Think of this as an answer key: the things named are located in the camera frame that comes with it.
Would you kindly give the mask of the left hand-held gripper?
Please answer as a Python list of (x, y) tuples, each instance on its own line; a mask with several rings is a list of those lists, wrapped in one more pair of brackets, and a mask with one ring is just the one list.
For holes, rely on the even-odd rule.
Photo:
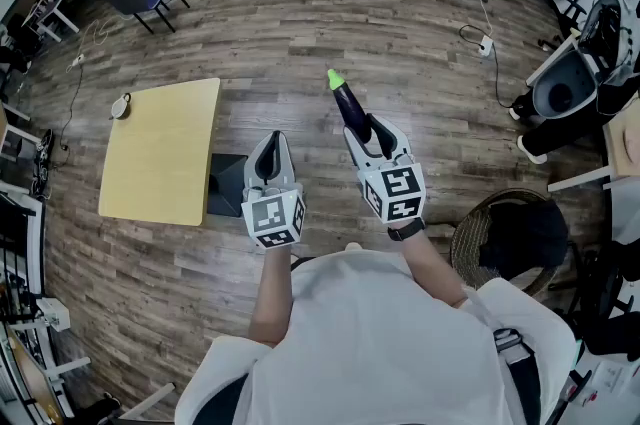
[(296, 182), (288, 141), (281, 131), (264, 137), (245, 162), (245, 186), (254, 188), (246, 193), (242, 213), (250, 238), (264, 249), (298, 243), (306, 214), (300, 189), (256, 187), (270, 179), (278, 186)]

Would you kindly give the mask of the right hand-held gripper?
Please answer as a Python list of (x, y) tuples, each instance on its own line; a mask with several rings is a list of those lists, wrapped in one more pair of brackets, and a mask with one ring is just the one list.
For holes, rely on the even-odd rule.
[(350, 126), (343, 128), (364, 200), (383, 224), (421, 217), (426, 187), (408, 137), (380, 115), (370, 113), (369, 122), (380, 154), (371, 153)]

